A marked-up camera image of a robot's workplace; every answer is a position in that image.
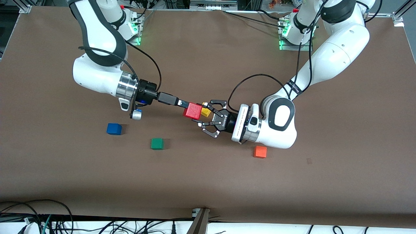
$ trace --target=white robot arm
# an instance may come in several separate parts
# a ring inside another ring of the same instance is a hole
[[[374,0],[362,0],[371,8]],[[295,45],[308,42],[312,30],[308,26],[322,5],[320,0],[304,1],[298,13],[290,14],[290,25],[284,36]],[[297,77],[284,88],[266,97],[251,109],[242,104],[232,140],[249,140],[276,148],[289,148],[296,140],[295,107],[292,100],[310,85],[332,79],[348,67],[369,41],[363,16],[367,8],[355,0],[328,0],[321,11],[326,31],[330,37],[312,55],[312,75],[309,64],[299,70]],[[259,112],[264,116],[259,119]]]
[[[370,8],[374,1],[362,0]],[[134,108],[135,102],[149,105],[152,100],[157,100],[167,105],[188,108],[189,102],[157,92],[156,84],[138,80],[137,76],[121,70],[123,59],[125,61],[127,58],[125,40],[133,36],[131,27],[137,20],[137,14],[121,10],[116,0],[69,0],[68,4],[79,22],[86,49],[86,53],[74,62],[73,75],[78,84],[118,97],[122,110],[127,111],[133,107],[130,112],[132,119],[141,118],[141,111]],[[236,142],[248,140],[282,149],[293,145],[297,132],[292,100],[310,85],[341,73],[361,53],[369,40],[363,20],[368,9],[356,3],[356,0],[304,1],[298,13],[290,14],[290,24],[282,35],[295,45],[307,43],[313,32],[312,22],[318,18],[320,9],[330,37],[312,55],[311,61],[299,70],[297,76],[275,94],[265,97],[260,105],[253,104],[249,107],[242,104],[238,114],[225,108],[226,101],[211,100],[203,107],[215,113],[213,120],[201,122],[198,117],[193,119],[202,131],[214,138],[221,131],[229,132]],[[218,111],[212,105],[222,105],[223,109]],[[214,125],[217,131],[208,132],[207,125]]]

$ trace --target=orange cube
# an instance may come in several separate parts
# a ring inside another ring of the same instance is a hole
[[[259,159],[266,158],[267,155],[267,147],[264,146],[256,146],[254,149],[254,157]]]

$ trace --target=green led light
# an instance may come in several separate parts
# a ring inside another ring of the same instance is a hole
[[[288,23],[287,26],[283,29],[283,36],[287,37],[287,34],[289,33],[290,30],[290,24]]]

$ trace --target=table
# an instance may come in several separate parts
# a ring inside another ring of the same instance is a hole
[[[416,66],[402,27],[376,18],[368,29],[369,44],[343,73],[294,101],[295,144],[256,159],[254,143],[210,138],[182,108],[154,103],[137,122],[117,99],[77,85],[78,23],[69,8],[33,7],[0,63],[0,199],[56,199],[76,215],[174,218],[209,207],[229,222],[416,227]],[[323,27],[315,35],[316,45],[327,39]],[[190,102],[227,99],[256,73],[286,82],[296,68],[276,28],[221,11],[156,11],[141,43],[161,68],[160,90]],[[139,78],[157,82],[152,62],[128,50]],[[278,88],[251,79],[231,104]],[[110,122],[124,134],[106,134]],[[154,137],[167,149],[151,150]]]

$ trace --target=blue cube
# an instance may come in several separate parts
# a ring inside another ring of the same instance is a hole
[[[107,126],[107,133],[110,135],[121,135],[121,125],[109,123]]]

